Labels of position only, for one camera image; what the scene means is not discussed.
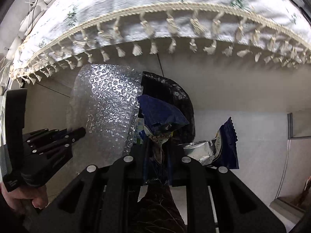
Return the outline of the left human hand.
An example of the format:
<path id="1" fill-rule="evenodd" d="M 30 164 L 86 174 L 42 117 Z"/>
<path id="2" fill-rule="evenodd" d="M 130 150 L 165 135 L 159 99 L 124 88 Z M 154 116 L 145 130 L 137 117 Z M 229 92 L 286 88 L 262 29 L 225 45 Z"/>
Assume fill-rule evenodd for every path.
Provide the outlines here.
<path id="1" fill-rule="evenodd" d="M 18 187 L 14 191 L 7 191 L 4 183 L 1 183 L 1 193 L 8 206 L 19 214 L 24 213 L 22 200 L 30 200 L 34 208 L 44 209 L 48 205 L 46 186 L 39 188 Z"/>

